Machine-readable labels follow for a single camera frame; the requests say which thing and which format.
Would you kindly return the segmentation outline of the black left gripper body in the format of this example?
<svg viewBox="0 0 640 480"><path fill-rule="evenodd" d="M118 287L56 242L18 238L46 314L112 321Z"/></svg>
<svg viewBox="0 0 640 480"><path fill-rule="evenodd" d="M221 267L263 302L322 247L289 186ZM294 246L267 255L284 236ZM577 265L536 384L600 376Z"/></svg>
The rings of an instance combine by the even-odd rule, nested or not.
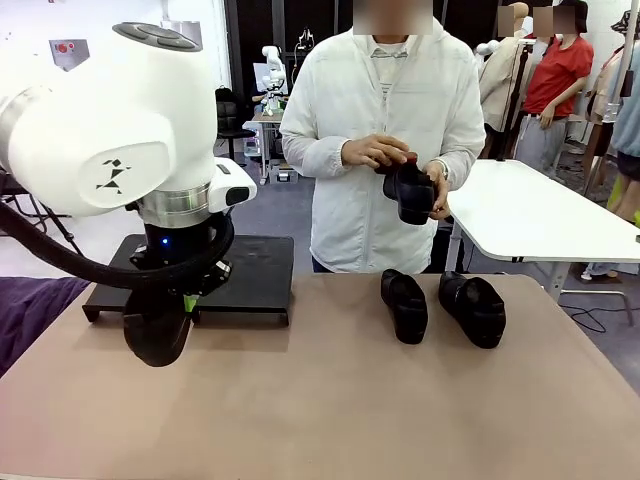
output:
<svg viewBox="0 0 640 480"><path fill-rule="evenodd" d="M224 285L232 265L224 259L234 239L230 218L208 218L186 228L145 225L146 242L139 245L129 262L140 271L188 264L167 286L184 295L208 295Z"/></svg>

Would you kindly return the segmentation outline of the person's left hand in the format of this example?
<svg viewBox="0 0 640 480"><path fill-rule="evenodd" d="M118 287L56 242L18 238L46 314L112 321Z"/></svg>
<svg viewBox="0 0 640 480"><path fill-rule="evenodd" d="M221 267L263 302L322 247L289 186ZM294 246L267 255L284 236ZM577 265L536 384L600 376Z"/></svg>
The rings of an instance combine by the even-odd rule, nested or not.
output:
<svg viewBox="0 0 640 480"><path fill-rule="evenodd" d="M451 215L447 199L449 182L446 179L444 166L440 161L431 161L425 166L424 173L433 182L435 191L435 200L432 211L430 212L430 218L433 220L444 220Z"/></svg>

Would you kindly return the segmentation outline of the person's right hand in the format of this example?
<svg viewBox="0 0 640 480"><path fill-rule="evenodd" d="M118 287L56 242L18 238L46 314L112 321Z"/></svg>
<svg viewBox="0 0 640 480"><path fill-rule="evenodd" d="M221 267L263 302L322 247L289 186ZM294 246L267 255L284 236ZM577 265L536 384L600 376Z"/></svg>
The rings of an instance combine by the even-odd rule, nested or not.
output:
<svg viewBox="0 0 640 480"><path fill-rule="evenodd" d="M409 147L395 137L373 134L345 142L341 161L344 166L368 166L376 170L380 166L404 164L408 152Z"/></svg>

